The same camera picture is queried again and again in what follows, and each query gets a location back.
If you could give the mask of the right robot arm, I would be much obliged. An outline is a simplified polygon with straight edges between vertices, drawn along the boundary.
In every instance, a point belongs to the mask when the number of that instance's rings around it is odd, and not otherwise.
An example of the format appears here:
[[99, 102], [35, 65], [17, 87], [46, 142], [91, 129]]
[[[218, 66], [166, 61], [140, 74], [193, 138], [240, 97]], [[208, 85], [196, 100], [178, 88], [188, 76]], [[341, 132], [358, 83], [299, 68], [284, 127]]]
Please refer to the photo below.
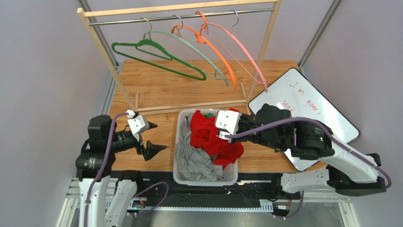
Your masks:
[[386, 192], [392, 185], [381, 169], [378, 154], [359, 153], [318, 120], [292, 117], [289, 110], [264, 104], [255, 115], [238, 114], [235, 123], [235, 131], [227, 135], [230, 141], [250, 141], [275, 151], [289, 151], [302, 160], [326, 163], [315, 171], [273, 175], [271, 187], [275, 192], [333, 189], [341, 195], [359, 197]]

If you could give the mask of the pink hanger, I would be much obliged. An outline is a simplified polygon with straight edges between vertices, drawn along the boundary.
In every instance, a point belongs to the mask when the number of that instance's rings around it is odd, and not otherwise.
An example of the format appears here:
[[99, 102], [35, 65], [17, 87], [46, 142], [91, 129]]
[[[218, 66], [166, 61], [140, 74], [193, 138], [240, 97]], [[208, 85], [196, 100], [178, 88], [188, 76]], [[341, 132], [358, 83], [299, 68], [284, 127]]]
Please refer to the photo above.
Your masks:
[[[203, 24], [200, 27], [200, 31], [199, 34], [202, 35], [203, 33], [205, 33], [209, 38], [211, 38], [214, 42], [216, 42], [219, 46], [221, 46], [254, 80], [254, 82], [256, 82], [257, 84], [261, 85], [264, 87], [264, 91], [267, 93], [268, 92], [268, 88], [267, 88], [267, 82], [263, 76], [263, 73], [260, 69], [260, 66], [257, 65], [257, 63], [255, 62], [255, 60], [253, 59], [253, 57], [251, 56], [250, 52], [245, 48], [245, 46], [233, 35], [233, 30], [234, 27], [239, 23], [239, 15], [236, 11], [231, 10], [230, 12], [233, 12], [236, 17], [237, 17], [237, 22], [235, 24], [232, 25], [231, 27], [231, 31], [228, 31], [226, 28], [224, 28], [221, 25], [218, 25], [216, 23], [212, 23], [212, 22], [208, 22], [207, 19], [205, 18], [205, 15], [202, 14], [201, 12], [197, 11], [197, 14], [200, 14], [201, 17], [203, 18]], [[246, 55], [246, 57], [250, 60], [250, 62], [252, 63], [255, 72], [257, 72], [258, 78], [255, 78], [250, 71], [248, 71], [246, 69], [246, 67], [234, 56], [234, 54], [226, 48], [225, 45], [221, 44], [217, 39], [215, 39], [212, 35], [210, 35], [209, 33], [209, 26], [213, 26], [215, 28], [220, 29], [221, 31], [223, 31], [229, 38], [231, 38], [237, 45], [238, 47], [243, 51], [243, 53]]]

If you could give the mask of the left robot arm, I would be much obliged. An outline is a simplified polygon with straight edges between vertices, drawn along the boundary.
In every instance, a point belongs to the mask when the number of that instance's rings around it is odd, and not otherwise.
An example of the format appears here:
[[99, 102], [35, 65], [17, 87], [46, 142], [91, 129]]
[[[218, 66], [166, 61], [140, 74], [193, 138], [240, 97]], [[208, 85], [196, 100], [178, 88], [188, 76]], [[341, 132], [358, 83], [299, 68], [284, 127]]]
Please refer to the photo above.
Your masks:
[[156, 127], [157, 124], [133, 110], [114, 118], [98, 115], [89, 120], [88, 139], [75, 161], [80, 190], [80, 227], [122, 225], [132, 199], [142, 196], [147, 189], [141, 171], [122, 171], [115, 184], [113, 200], [106, 206], [115, 154], [134, 148], [146, 161], [151, 160], [166, 146], [150, 141], [144, 143], [141, 135]]

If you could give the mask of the red t shirt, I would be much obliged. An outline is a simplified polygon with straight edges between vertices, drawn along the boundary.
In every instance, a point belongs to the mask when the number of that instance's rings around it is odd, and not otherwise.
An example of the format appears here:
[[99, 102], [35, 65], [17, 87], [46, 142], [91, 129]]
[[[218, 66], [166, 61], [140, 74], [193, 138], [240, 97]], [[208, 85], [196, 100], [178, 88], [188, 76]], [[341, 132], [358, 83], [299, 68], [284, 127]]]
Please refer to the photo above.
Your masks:
[[199, 110], [195, 111], [190, 123], [190, 145], [202, 148], [210, 157], [215, 156], [213, 163], [225, 168], [243, 155], [244, 147], [241, 142], [229, 143], [228, 140], [219, 138], [215, 120], [214, 115], [206, 117]]

